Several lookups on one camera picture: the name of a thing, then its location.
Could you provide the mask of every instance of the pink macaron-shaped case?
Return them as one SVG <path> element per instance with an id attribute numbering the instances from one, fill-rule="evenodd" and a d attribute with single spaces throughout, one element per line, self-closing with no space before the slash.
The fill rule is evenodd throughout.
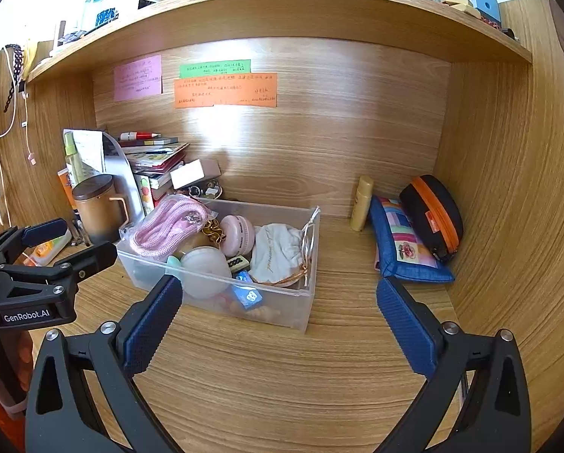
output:
<path id="1" fill-rule="evenodd" d="M 219 224 L 225 240 L 221 242 L 220 249 L 226 257 L 246 255 L 255 244 L 255 228 L 244 216 L 230 214 L 225 216 Z"/>

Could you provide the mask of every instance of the orange zipper stripe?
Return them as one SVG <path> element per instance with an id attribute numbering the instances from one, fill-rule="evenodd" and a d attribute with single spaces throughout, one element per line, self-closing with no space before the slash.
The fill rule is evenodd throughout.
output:
<path id="1" fill-rule="evenodd" d="M 446 242 L 447 250 L 450 254 L 453 254 L 458 250 L 458 233 L 456 233 L 456 227 L 452 223 L 452 219 L 447 214 L 446 209 L 441 204 L 441 201 L 435 196 L 435 193 L 431 190 L 429 185 L 424 181 L 422 177 L 415 178 L 411 184 L 416 189 L 416 192 L 423 198 L 424 203 L 431 211 L 437 221 L 439 222 L 439 228 L 441 230 L 441 235 Z"/>

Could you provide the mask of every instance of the stack of books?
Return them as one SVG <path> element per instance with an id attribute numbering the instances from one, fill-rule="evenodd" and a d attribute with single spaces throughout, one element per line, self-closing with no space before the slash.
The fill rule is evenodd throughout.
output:
<path id="1" fill-rule="evenodd" d="M 163 196 L 172 192 L 171 171 L 183 165 L 189 143 L 180 143 L 177 137 L 118 143 L 129 160 L 147 215 Z"/>

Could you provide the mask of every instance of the metal screw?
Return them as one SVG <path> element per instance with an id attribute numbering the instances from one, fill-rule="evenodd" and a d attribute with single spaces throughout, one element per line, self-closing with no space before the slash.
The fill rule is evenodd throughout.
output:
<path id="1" fill-rule="evenodd" d="M 52 328 L 50 331 L 47 332 L 47 334 L 45 334 L 45 338 L 48 341 L 53 341 L 58 335 L 60 335 L 60 331 L 57 330 L 56 328 Z"/>
<path id="2" fill-rule="evenodd" d="M 100 332 L 102 332 L 102 334 L 111 334 L 116 328 L 117 325 L 114 322 L 105 322 L 101 325 Z"/>
<path id="3" fill-rule="evenodd" d="M 507 328 L 503 328 L 502 330 L 500 330 L 500 337 L 504 339 L 506 342 L 510 342 L 514 338 L 512 332 Z"/>
<path id="4" fill-rule="evenodd" d="M 457 334 L 458 331 L 460 330 L 458 324 L 455 324 L 454 322 L 443 322 L 441 324 L 441 327 L 443 327 L 443 331 L 449 335 Z"/>

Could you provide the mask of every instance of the orange paper note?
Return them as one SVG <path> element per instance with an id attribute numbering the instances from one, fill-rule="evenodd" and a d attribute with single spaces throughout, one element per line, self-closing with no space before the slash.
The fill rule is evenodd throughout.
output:
<path id="1" fill-rule="evenodd" d="M 238 73 L 175 80 L 175 108 L 213 105 L 277 107 L 277 73 Z"/>

